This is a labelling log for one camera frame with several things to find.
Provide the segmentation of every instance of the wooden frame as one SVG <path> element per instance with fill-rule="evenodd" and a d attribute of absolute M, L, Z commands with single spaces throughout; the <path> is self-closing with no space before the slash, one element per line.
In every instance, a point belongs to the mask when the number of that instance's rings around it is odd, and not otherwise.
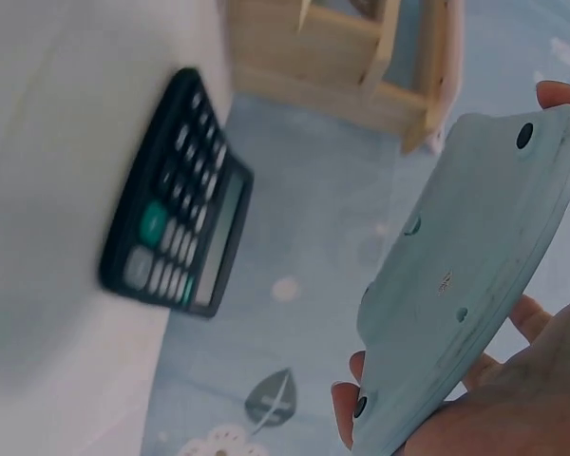
<path fill-rule="evenodd" d="M 463 1 L 424 0 L 413 89 L 406 89 L 383 81 L 401 0 L 382 0 L 380 20 L 313 0 L 230 0 L 235 89 L 400 135 L 410 152 L 443 136 L 460 89 Z"/>

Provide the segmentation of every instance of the calculator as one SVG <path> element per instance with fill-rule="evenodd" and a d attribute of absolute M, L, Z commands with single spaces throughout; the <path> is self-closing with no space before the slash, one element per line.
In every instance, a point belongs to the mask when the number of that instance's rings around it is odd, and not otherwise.
<path fill-rule="evenodd" d="M 178 71 L 126 179 L 100 262 L 103 287 L 214 316 L 253 182 L 219 126 L 199 72 Z"/>

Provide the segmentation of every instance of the calculator display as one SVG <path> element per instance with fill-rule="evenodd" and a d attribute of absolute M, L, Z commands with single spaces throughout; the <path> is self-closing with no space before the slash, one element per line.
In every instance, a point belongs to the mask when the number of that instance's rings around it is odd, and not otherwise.
<path fill-rule="evenodd" d="M 197 288 L 197 305 L 209 305 L 218 278 L 219 266 L 224 255 L 230 229 L 237 213 L 238 200 L 243 189 L 243 181 L 237 173 L 233 173 L 228 182 L 226 196 L 221 205 L 213 238 L 207 251 L 204 269 Z"/>

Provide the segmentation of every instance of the light blue floor mat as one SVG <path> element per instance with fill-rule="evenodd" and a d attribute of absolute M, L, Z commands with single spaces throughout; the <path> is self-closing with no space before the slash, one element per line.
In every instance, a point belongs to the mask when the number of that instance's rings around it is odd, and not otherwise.
<path fill-rule="evenodd" d="M 407 40 L 398 42 L 405 60 Z M 468 111 L 537 108 L 536 80 L 570 82 L 570 0 L 467 0 L 464 71 L 448 124 Z M 247 96 L 236 97 L 227 132 L 256 171 L 249 216 L 218 316 L 170 317 L 142 455 L 184 456 L 188 444 L 215 456 L 216 441 L 228 456 L 348 454 L 330 385 L 351 379 L 359 299 L 436 159 L 401 157 L 388 135 Z M 528 292 L 550 312 L 570 302 L 570 206 Z M 523 346 L 505 323 L 488 352 L 505 359 Z"/>

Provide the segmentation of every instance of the white surface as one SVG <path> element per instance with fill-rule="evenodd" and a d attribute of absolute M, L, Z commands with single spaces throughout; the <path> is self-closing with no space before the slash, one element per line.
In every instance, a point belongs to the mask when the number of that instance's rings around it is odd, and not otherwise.
<path fill-rule="evenodd" d="M 207 0 L 0 0 L 0 455 L 135 455 L 167 311 L 95 279 L 172 72 L 231 89 Z"/>

